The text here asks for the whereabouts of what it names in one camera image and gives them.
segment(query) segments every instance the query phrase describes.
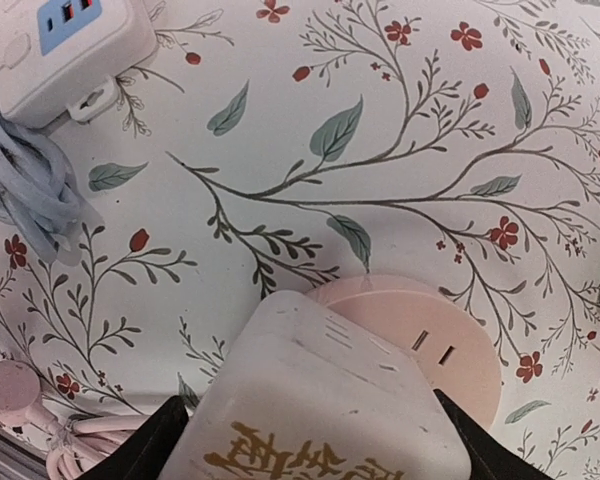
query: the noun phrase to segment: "floral tablecloth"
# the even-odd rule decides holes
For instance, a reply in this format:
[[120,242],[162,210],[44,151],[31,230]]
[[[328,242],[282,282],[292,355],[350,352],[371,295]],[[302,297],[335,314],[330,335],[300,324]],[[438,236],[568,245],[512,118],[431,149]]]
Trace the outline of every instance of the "floral tablecloth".
[[494,436],[600,479],[600,0],[148,10],[116,107],[53,134],[87,200],[60,260],[0,224],[0,358],[64,416],[194,405],[261,297],[408,275],[493,338]]

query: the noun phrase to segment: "gray cable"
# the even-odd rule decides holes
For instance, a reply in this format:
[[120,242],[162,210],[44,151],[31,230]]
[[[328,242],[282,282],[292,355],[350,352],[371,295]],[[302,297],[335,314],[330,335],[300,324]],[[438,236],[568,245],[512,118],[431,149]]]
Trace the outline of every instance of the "gray cable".
[[16,225],[47,263],[57,256],[51,234],[65,233],[80,214],[71,176],[55,143],[0,115],[0,221]]

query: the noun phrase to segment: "black object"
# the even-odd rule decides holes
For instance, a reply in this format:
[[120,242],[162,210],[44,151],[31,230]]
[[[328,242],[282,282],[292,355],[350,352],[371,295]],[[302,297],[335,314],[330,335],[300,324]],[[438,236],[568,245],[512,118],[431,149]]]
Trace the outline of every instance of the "black object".
[[434,392],[469,452],[470,480],[551,480],[496,442],[443,391]]
[[171,397],[113,455],[79,480],[156,480],[189,415],[180,397]]

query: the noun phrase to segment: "power strip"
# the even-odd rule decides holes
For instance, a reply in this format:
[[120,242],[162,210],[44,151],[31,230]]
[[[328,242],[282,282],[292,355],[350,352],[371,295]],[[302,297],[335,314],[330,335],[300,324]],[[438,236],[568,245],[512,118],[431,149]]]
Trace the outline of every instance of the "power strip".
[[156,44],[141,0],[0,0],[0,111],[30,128],[65,110],[88,121]]

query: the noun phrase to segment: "pink round object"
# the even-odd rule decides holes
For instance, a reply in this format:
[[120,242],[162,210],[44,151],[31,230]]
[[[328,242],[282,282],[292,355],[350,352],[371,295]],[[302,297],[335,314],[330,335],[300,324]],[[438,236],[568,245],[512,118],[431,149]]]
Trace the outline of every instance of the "pink round object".
[[27,412],[40,398],[40,380],[28,365],[0,362],[0,421],[9,427],[28,423]]
[[491,339],[435,289],[405,277],[367,275],[336,280],[308,296],[404,350],[432,388],[483,428],[492,425],[502,377]]

